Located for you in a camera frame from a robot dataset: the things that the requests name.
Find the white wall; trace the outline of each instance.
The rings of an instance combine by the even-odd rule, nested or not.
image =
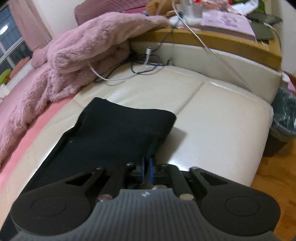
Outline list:
[[[275,26],[282,42],[283,70],[296,75],[296,10],[286,0],[272,0],[272,14],[283,19]]]
[[[34,2],[52,37],[78,26],[74,17],[74,8],[84,0],[34,0]]]

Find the pink curtain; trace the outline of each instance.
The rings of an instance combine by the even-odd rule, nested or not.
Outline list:
[[[33,0],[10,0],[8,5],[22,37],[31,50],[50,42],[52,37]]]

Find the headboard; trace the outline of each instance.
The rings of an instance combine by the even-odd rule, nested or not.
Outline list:
[[[150,0],[85,0],[74,9],[78,25],[107,12],[123,12],[146,6]]]

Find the pink fluffy blanket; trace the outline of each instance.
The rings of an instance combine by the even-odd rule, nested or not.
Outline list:
[[[0,104],[0,166],[48,102],[76,93],[126,59],[127,39],[168,25],[165,17],[110,12],[53,39],[34,53],[31,70]]]

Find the folded black pants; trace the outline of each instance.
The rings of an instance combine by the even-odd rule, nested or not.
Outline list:
[[[23,192],[39,188],[96,167],[108,171],[120,164],[142,164],[169,134],[176,116],[165,110],[132,109],[94,98],[77,123],[65,132]],[[0,240],[17,234],[10,215]]]

